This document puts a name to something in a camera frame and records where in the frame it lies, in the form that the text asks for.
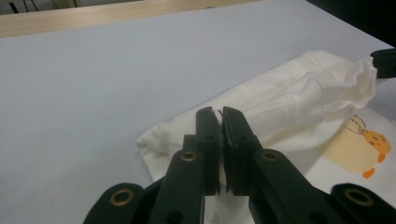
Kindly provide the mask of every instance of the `white towel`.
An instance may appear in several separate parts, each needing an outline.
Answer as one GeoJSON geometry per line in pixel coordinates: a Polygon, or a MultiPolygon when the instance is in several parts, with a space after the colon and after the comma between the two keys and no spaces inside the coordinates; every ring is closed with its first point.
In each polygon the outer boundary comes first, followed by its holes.
{"type": "Polygon", "coordinates": [[[395,124],[365,107],[358,110],[329,141],[305,152],[305,155],[310,153],[309,165],[303,165],[304,158],[298,153],[287,156],[297,167],[301,166],[305,178],[319,189],[329,192],[335,184],[354,183],[396,207],[394,146],[395,124]]]}
{"type": "MultiPolygon", "coordinates": [[[[291,156],[303,155],[331,139],[366,106],[375,95],[375,73],[369,57],[352,63],[325,51],[308,51],[152,127],[139,137],[137,145],[149,173],[157,180],[165,175],[170,158],[181,149],[184,134],[194,133],[195,112],[206,106],[214,110],[229,106],[245,114],[263,147],[291,156]]],[[[205,223],[253,221],[245,197],[222,193],[206,198],[205,223]]]]}

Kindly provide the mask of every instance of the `wooden surface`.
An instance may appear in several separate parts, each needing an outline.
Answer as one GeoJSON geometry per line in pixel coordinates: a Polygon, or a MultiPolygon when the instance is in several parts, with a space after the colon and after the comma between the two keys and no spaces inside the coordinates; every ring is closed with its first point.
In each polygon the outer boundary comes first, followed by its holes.
{"type": "Polygon", "coordinates": [[[31,35],[260,0],[147,0],[0,16],[0,37],[31,35]]]}

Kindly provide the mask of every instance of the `screw hole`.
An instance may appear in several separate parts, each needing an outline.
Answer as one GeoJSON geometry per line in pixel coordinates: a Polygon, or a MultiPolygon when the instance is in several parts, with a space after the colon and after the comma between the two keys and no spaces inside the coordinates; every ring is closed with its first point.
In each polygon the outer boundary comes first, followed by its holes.
{"type": "Polygon", "coordinates": [[[131,189],[120,189],[111,195],[110,202],[114,206],[124,206],[133,198],[134,192],[131,189]]]}
{"type": "Polygon", "coordinates": [[[183,161],[195,161],[198,158],[198,155],[195,152],[185,152],[181,154],[180,158],[183,161]]]}
{"type": "Polygon", "coordinates": [[[315,224],[327,224],[327,218],[321,213],[312,213],[309,215],[309,219],[315,224]]]}
{"type": "Polygon", "coordinates": [[[263,152],[262,158],[268,161],[277,161],[277,155],[272,152],[263,152]]]}
{"type": "Polygon", "coordinates": [[[178,211],[169,212],[166,214],[166,224],[178,224],[183,220],[183,214],[178,211]]]}
{"type": "Polygon", "coordinates": [[[361,206],[373,206],[374,201],[370,195],[358,190],[358,189],[346,189],[344,191],[346,197],[353,203],[359,204],[361,206]]]}

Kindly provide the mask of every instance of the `black plastic mount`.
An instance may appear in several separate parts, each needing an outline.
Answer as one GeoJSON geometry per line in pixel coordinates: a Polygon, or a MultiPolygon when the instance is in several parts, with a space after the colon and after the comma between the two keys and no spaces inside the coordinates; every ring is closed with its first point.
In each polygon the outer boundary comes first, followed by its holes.
{"type": "Polygon", "coordinates": [[[381,49],[370,56],[373,57],[377,78],[396,77],[396,49],[381,49]]]}
{"type": "Polygon", "coordinates": [[[242,112],[224,107],[222,119],[221,133],[212,108],[199,110],[196,134],[185,135],[164,178],[108,189],[84,224],[203,223],[205,196],[219,193],[221,151],[227,189],[249,197],[256,224],[396,223],[396,210],[368,189],[314,188],[284,154],[262,148],[242,112]]]}

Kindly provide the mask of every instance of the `orange cartoon duck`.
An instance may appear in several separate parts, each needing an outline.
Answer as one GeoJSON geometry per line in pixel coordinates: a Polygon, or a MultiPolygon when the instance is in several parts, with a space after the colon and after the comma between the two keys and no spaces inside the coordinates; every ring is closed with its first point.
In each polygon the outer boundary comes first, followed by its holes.
{"type": "Polygon", "coordinates": [[[375,173],[375,165],[390,153],[391,146],[384,134],[366,129],[364,121],[354,115],[318,150],[349,172],[370,178],[375,173]]]}

